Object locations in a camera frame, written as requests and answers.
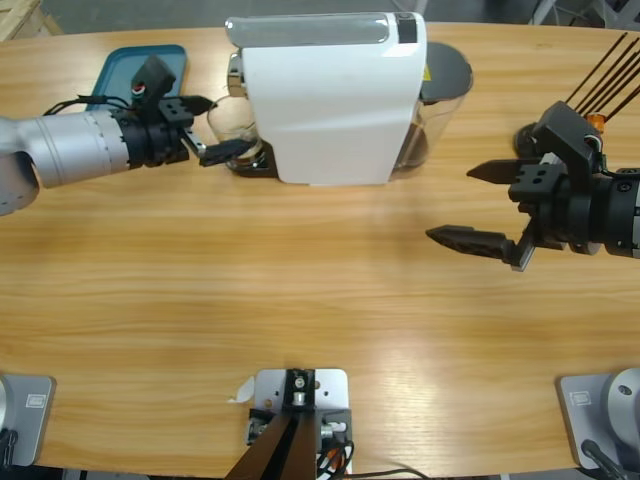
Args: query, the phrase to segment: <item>black lid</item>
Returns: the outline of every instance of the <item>black lid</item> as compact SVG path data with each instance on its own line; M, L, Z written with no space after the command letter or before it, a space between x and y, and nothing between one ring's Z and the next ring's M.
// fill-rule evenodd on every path
M436 103L465 95L473 85L467 59L451 45L427 44L427 69L420 89L420 101Z

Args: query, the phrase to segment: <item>teal plastic tray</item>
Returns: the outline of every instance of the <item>teal plastic tray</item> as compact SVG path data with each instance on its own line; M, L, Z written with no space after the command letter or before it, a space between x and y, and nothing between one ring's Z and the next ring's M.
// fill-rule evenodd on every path
M167 96L180 95L187 52L180 45L148 45L114 50L104 62L100 76L93 88L93 95L113 95L127 102L131 100L131 79L150 55L157 55L176 76L173 88ZM113 108L108 105L88 105L87 110Z

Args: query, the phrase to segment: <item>wood grain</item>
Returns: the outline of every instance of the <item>wood grain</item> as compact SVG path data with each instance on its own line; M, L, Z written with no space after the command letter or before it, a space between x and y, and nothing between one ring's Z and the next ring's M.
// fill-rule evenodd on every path
M640 270L601 252L538 251L525 274L428 240L437 225L515 236L526 218L465 172L565 98L619 34L430 25L475 85L428 163L381 187L310 188L196 162L43 191L3 217L0 366L58 389L41 463L219 476L244 451L258 370L348 372L357 469L429 475L573 465L554 381L640 363ZM224 94L219 29L0 45L3 115L90 92L110 51L178 43L184 92ZM638 165L640 110L608 124ZM206 123L196 130L211 139Z

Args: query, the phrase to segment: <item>metal mounting plate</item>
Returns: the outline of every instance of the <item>metal mounting plate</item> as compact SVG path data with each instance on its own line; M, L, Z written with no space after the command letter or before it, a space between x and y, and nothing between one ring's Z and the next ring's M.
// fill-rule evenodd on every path
M31 465L40 453L55 381L50 377L3 375L0 382L6 395L2 428L18 433L13 465Z
M604 416L602 394L610 374L564 377L559 382L562 409L574 460L588 470L598 468L580 446L593 440L613 461L620 463L616 445Z
M256 375L255 408L258 410L279 412L282 409L282 396L287 371L261 370ZM317 369L316 408L318 410L349 409L349 381L344 370L338 368Z

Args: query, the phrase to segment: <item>coffee machine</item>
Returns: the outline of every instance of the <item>coffee machine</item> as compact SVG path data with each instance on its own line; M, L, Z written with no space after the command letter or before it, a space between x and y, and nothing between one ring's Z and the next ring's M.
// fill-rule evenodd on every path
M389 180L420 104L427 31L417 13L231 17L229 97L209 123L244 176L287 183L374 185ZM225 102L251 117L229 125Z

